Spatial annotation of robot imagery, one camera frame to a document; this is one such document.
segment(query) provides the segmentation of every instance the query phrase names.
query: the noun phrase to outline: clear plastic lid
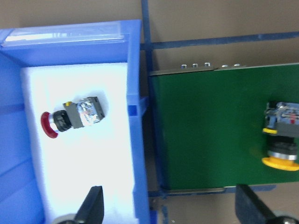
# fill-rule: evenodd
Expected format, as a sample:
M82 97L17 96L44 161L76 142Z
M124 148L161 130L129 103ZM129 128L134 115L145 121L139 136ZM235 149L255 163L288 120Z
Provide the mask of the clear plastic lid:
M14 29L2 47L44 43L101 41L123 39L121 24L116 22L86 23Z

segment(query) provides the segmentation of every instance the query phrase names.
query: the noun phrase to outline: green circuit board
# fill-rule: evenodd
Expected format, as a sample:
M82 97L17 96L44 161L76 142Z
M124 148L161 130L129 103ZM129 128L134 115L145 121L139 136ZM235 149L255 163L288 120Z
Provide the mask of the green circuit board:
M299 103L299 64L150 76L161 185L209 189L299 181L262 164L268 101Z

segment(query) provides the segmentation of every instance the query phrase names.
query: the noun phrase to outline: blue bin wall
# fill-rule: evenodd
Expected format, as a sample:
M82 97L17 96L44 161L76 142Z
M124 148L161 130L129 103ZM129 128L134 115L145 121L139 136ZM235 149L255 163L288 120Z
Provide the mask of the blue bin wall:
M0 219L6 220L5 223L44 222L31 161L20 69L116 62L128 62L127 100L135 174L135 215L139 223L150 223L142 141L142 115L148 102L139 95L141 21L119 23L121 40L0 46ZM11 31L13 29L0 30L0 41Z

